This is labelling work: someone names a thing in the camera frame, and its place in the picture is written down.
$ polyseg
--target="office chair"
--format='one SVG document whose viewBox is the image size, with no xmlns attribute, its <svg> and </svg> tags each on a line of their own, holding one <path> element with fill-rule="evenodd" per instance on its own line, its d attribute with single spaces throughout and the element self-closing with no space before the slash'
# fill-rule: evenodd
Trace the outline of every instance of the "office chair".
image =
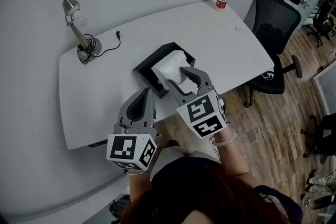
<svg viewBox="0 0 336 224">
<path fill-rule="evenodd" d="M 317 123 L 317 119 L 314 115 L 310 116 L 314 119 L 315 131 L 314 133 L 307 133 L 305 130 L 301 130 L 301 134 L 307 135 L 313 138 L 313 143 L 310 146 L 308 153 L 304 153 L 303 157 L 308 156 L 313 152 L 314 154 L 323 154 L 324 156 L 332 156 L 336 154 L 336 113 L 332 115 L 324 116 L 320 125 Z M 323 138 L 323 131 L 331 130 L 331 135 Z"/>
<path fill-rule="evenodd" d="M 300 0 L 290 1 L 295 4 L 300 3 Z M 252 32 L 272 59 L 274 71 L 272 77 L 268 72 L 246 83 L 249 86 L 249 103 L 244 103 L 246 108 L 252 105 L 254 90 L 269 94 L 283 94 L 284 73 L 295 69 L 297 77 L 302 78 L 300 63 L 296 56 L 292 56 L 293 63 L 285 68 L 282 68 L 278 56 L 283 52 L 289 37 L 300 21 L 300 13 L 284 0 L 256 0 L 256 17 Z"/>
<path fill-rule="evenodd" d="M 314 35 L 316 37 L 317 48 L 323 45 L 323 41 L 321 39 L 322 36 L 325 36 L 325 38 L 330 41 L 329 32 L 332 31 L 332 28 L 326 24 L 326 20 L 328 19 L 327 16 L 330 10 L 331 6 L 328 3 L 328 0 L 324 0 L 319 11 L 313 18 L 313 25 L 316 30 L 314 30 L 310 25 L 308 26 L 312 32 L 307 33 L 307 35 Z"/>
</svg>

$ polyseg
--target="tissue box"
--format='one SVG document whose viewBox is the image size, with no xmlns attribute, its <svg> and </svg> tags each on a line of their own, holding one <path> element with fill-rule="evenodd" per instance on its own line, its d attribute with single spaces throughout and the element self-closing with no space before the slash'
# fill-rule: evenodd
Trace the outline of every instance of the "tissue box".
<svg viewBox="0 0 336 224">
<path fill-rule="evenodd" d="M 169 91 L 166 90 L 162 86 L 162 84 L 158 82 L 158 78 L 153 72 L 152 67 L 174 50 L 184 51 L 184 54 L 187 57 L 187 62 L 190 66 L 194 66 L 195 58 L 192 57 L 183 48 L 181 48 L 178 44 L 172 42 L 162 45 L 159 49 L 149 55 L 145 60 L 143 60 L 137 67 L 133 69 L 140 74 L 142 80 L 146 83 L 148 87 L 150 87 L 154 91 L 154 93 L 160 99 L 163 98 Z"/>
</svg>

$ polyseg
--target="hair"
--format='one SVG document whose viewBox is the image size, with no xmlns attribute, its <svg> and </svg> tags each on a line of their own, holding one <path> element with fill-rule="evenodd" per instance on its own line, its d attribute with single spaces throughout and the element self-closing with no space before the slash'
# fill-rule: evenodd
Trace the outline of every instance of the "hair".
<svg viewBox="0 0 336 224">
<path fill-rule="evenodd" d="M 242 180 L 223 169 L 206 168 L 179 178 L 181 187 L 164 186 L 149 190 L 123 212 L 121 224 L 182 223 L 193 211 L 214 223 L 296 223 L 283 216 Z"/>
</svg>

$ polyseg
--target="person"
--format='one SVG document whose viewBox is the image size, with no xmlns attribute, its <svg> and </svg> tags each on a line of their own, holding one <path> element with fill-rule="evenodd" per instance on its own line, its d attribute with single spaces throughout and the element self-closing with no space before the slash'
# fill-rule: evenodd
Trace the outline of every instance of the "person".
<svg viewBox="0 0 336 224">
<path fill-rule="evenodd" d="M 336 174 L 333 172 L 328 176 L 318 176 L 316 170 L 312 170 L 307 185 L 307 193 L 325 193 L 333 196 L 336 194 Z"/>
<path fill-rule="evenodd" d="M 291 198 L 252 175 L 234 138 L 229 127 L 215 134 L 220 162 L 201 152 L 185 157 L 170 141 L 152 171 L 129 171 L 121 223 L 302 223 Z"/>
</svg>

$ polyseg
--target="power cord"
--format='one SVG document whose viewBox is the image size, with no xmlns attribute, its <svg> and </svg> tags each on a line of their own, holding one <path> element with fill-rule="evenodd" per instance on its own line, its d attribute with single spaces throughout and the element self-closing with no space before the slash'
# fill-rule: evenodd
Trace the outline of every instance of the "power cord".
<svg viewBox="0 0 336 224">
<path fill-rule="evenodd" d="M 105 52 L 107 52 L 109 50 L 118 49 L 120 47 L 120 45 L 121 45 L 120 31 L 115 32 L 115 35 L 117 36 L 117 38 L 119 40 L 119 45 L 117 45 L 115 48 L 105 50 L 101 55 L 95 56 L 95 55 L 92 54 L 96 50 L 96 46 L 97 46 L 95 38 L 92 35 L 90 35 L 90 34 L 84 34 L 84 36 L 90 36 L 91 38 L 87 38 L 87 41 L 89 42 L 89 47 L 87 49 L 84 49 L 81 44 L 79 44 L 77 46 L 77 56 L 78 56 L 78 59 L 80 60 L 80 62 L 82 64 L 86 65 L 89 62 L 89 60 L 90 60 L 91 57 L 98 58 L 98 57 L 102 56 Z M 84 51 L 87 54 L 88 57 L 85 60 L 80 59 L 80 57 L 78 55 L 78 53 L 80 51 Z"/>
</svg>

